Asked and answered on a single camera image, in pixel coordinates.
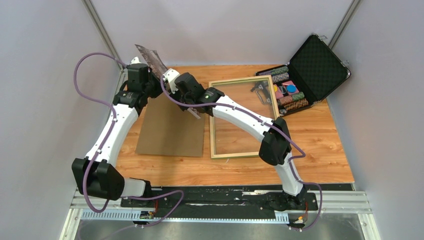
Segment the forest photo print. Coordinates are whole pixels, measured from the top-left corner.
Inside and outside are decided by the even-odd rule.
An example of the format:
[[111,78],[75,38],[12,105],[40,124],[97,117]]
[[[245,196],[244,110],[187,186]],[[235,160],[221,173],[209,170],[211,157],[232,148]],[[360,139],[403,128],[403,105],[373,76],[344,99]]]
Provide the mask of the forest photo print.
[[202,93],[204,93],[205,89],[203,86],[192,74],[188,72],[179,73],[173,68],[167,68],[156,50],[148,49],[139,44],[136,44],[135,47],[140,52],[147,65],[151,68],[154,75],[160,80],[161,88],[166,98],[175,103],[178,107],[189,107],[186,111],[199,120],[201,118],[199,111],[191,108],[195,107],[194,105],[179,102],[179,91],[183,93],[190,91],[198,93],[202,91]]

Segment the brown cardboard backing board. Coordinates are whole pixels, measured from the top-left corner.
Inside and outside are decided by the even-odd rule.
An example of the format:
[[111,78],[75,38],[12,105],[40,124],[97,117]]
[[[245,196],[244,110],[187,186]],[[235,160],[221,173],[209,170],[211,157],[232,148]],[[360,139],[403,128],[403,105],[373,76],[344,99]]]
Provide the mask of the brown cardboard backing board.
[[202,157],[204,130],[205,117],[182,111],[162,94],[148,100],[135,153]]

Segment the clear acrylic sheet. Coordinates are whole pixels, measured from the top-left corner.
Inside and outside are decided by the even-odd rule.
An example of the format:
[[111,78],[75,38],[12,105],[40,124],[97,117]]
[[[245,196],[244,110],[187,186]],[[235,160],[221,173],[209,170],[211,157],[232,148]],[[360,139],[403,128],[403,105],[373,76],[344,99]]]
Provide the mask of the clear acrylic sheet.
[[[263,90],[260,88],[251,90],[257,82],[257,79],[238,82],[216,81],[211,83],[211,86],[250,111],[275,119],[278,115],[275,105],[267,102]],[[253,156],[260,150],[261,143],[254,136],[224,119],[211,117],[210,126],[214,156],[229,154]]]

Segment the wooden picture frame green trim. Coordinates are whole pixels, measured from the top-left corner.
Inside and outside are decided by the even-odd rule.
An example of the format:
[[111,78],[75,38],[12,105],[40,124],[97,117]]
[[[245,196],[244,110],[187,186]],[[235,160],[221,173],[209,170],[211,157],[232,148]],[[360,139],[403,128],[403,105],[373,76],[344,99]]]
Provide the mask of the wooden picture frame green trim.
[[[235,103],[261,116],[279,116],[276,88],[269,76],[251,76],[209,82]],[[224,119],[209,118],[212,159],[245,158],[258,155],[261,143],[248,132]]]

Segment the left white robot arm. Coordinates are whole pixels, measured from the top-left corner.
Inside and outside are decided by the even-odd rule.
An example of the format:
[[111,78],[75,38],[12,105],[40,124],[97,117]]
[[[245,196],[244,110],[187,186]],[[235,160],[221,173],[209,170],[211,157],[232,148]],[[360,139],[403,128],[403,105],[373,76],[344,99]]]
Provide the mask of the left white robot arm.
[[118,200],[133,197],[140,206],[149,206],[153,193],[149,181],[123,177],[115,168],[124,140],[149,98],[162,93],[159,79],[144,63],[127,66],[125,81],[112,101],[113,111],[94,146],[84,158],[76,158],[71,169],[81,194]]

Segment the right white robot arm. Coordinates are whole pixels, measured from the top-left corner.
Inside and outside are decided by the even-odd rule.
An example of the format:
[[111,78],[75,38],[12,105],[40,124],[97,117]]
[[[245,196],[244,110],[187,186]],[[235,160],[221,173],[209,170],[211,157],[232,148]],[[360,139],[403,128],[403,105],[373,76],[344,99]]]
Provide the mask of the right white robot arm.
[[294,144],[282,117],[272,119],[257,114],[214,87],[203,88],[188,72],[180,74],[169,69],[162,79],[169,84],[173,101],[183,110],[195,109],[201,114],[225,120],[260,142],[258,155],[275,168],[286,194],[286,204],[292,209],[298,209],[305,203],[305,187],[291,163]]

